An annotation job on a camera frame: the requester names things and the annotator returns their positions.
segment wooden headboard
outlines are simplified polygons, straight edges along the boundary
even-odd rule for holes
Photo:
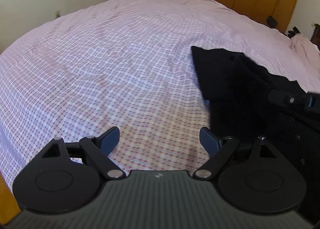
[[[315,24],[315,31],[311,38],[311,43],[316,44],[320,48],[320,25]]]

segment black object on bed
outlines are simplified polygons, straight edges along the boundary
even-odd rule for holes
[[[319,221],[319,117],[315,115],[315,120],[303,107],[284,108],[268,99],[273,90],[297,98],[307,94],[297,81],[270,74],[241,52],[195,46],[191,50],[203,98],[210,100],[211,130],[242,142],[265,135],[306,179],[307,195],[300,212],[313,222]]]
[[[268,16],[267,26],[270,28],[276,28],[278,26],[278,22],[272,16]]]

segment pink checkered bedsheet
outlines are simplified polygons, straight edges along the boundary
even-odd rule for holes
[[[32,30],[0,55],[0,171],[9,187],[53,137],[118,126],[111,159],[126,172],[190,171],[208,112],[190,47],[244,52],[320,91],[290,40],[213,0],[109,0]]]

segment logo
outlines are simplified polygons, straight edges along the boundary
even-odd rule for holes
[[[156,177],[156,178],[162,178],[162,177],[163,177],[163,175],[162,175],[162,174],[160,174],[160,173],[158,173],[158,174],[155,174],[155,177]]]

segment electrical socket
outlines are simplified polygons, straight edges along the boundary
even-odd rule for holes
[[[59,18],[59,17],[61,17],[61,10],[58,10],[58,11],[56,12],[56,19]]]

